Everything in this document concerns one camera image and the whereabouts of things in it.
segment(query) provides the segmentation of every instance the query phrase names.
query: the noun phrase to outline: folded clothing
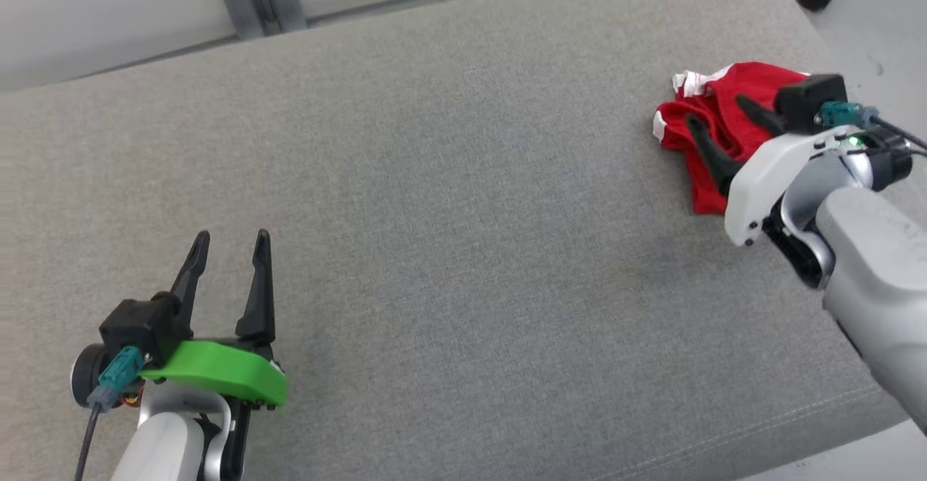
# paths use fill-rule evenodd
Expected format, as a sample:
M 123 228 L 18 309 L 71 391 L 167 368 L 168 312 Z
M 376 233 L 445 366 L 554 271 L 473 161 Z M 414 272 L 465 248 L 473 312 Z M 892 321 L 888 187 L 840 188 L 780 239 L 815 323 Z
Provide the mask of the folded clothing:
M 728 199 L 718 192 L 705 169 L 686 128 L 686 116 L 694 114 L 705 121 L 718 146 L 734 160 L 744 162 L 771 136 L 746 117 L 737 105 L 737 96 L 744 94 L 772 108 L 779 88 L 807 77 L 764 62 L 737 62 L 712 75 L 686 71 L 673 76 L 676 99 L 656 109 L 653 135 L 662 147 L 685 154 L 695 213 L 724 214 Z

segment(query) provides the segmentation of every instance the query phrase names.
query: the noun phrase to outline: gray fabric surface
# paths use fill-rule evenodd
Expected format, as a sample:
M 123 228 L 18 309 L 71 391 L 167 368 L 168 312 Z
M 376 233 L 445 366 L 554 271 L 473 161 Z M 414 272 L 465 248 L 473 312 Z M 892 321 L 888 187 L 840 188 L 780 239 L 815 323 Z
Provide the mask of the gray fabric surface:
M 650 134 L 670 75 L 743 59 L 830 68 L 792 0 L 456 0 L 0 96 L 7 478 L 69 477 L 74 356 L 201 229 L 201 336 L 274 241 L 291 403 L 246 479 L 731 479 L 899 422 Z

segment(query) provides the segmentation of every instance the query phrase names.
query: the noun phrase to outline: gray floor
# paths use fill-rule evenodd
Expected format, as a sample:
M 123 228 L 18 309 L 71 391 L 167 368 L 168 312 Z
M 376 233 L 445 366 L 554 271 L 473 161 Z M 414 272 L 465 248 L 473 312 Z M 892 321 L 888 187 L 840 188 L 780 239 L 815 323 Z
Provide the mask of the gray floor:
M 847 87 L 883 116 L 924 134 L 927 19 L 920 0 L 834 0 L 808 19 L 834 51 Z M 927 438 L 912 422 L 745 481 L 921 481 Z

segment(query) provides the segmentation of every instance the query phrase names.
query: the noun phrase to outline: red fabric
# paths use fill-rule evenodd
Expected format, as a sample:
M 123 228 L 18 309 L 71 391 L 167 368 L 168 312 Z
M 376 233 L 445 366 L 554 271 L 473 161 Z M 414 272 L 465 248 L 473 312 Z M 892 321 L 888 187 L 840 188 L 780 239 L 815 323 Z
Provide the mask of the red fabric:
M 744 162 L 771 136 L 746 117 L 735 98 L 744 93 L 759 104 L 772 108 L 779 88 L 800 83 L 805 78 L 807 76 L 798 72 L 771 64 L 738 62 L 721 79 L 706 83 L 705 95 L 683 97 L 682 87 L 679 87 L 675 101 L 660 105 L 658 112 L 666 121 L 666 131 L 660 144 L 668 150 L 685 154 L 686 168 L 692 178 L 692 208 L 695 213 L 724 214 L 728 199 L 718 192 L 705 165 L 702 165 L 686 128 L 686 115 L 696 114 L 705 120 L 718 146 L 734 160 Z

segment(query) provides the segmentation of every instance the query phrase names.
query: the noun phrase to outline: robot with green bracket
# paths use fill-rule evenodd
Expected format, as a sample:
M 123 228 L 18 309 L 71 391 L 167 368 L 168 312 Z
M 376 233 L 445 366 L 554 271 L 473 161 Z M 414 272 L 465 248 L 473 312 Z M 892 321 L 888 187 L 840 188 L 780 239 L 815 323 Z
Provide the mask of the robot with green bracket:
M 72 394 L 92 409 L 75 480 L 83 477 L 97 416 L 125 404 L 140 409 L 138 428 L 113 481 L 238 481 L 251 412 L 287 402 L 288 379 L 271 349 L 268 232 L 258 233 L 251 293 L 232 338 L 194 340 L 190 329 L 208 252 L 209 233 L 202 231 L 171 290 L 149 301 L 123 300 L 100 325 L 103 343 L 87 346 L 74 362 Z

